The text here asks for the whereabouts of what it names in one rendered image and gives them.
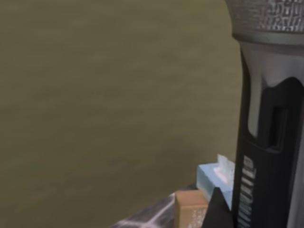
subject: tissue box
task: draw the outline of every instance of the tissue box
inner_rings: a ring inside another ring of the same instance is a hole
[[[218,168],[218,163],[199,165],[197,168],[196,187],[202,191],[208,201],[212,196],[214,188],[219,187],[231,209],[233,186],[231,183],[225,182],[219,177],[216,173]]]

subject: brown box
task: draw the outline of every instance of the brown box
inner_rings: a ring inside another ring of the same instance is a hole
[[[208,203],[200,190],[175,193],[175,228],[201,228]]]

